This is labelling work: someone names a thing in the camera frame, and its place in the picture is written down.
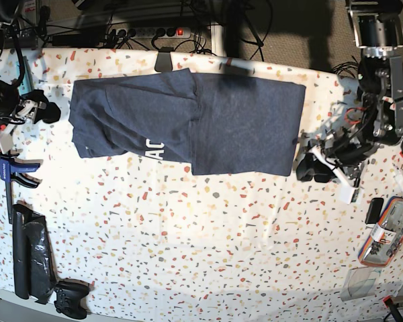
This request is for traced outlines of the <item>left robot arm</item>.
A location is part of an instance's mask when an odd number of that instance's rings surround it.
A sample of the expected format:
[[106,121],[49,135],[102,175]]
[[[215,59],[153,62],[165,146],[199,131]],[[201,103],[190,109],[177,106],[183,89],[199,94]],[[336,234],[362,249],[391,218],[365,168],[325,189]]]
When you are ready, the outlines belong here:
[[357,118],[330,130],[323,140],[310,140],[296,168],[300,182],[334,179],[359,185],[363,163],[381,145],[395,146],[403,137],[403,47],[401,1],[347,1],[355,44],[361,51],[357,68]]

